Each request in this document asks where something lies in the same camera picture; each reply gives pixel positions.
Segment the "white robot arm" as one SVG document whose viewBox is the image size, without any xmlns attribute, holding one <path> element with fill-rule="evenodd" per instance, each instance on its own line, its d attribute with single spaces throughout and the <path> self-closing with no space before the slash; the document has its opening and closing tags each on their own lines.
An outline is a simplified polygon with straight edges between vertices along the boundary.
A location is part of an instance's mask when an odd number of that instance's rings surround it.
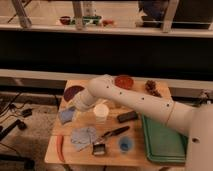
<svg viewBox="0 0 213 171">
<path fill-rule="evenodd" d="M 91 79 L 73 98 L 79 111 L 87 111 L 98 99 L 131 108 L 188 137 L 185 171 L 213 171 L 213 104 L 192 107 L 173 100 L 125 90 L 114 78 Z"/>
</svg>

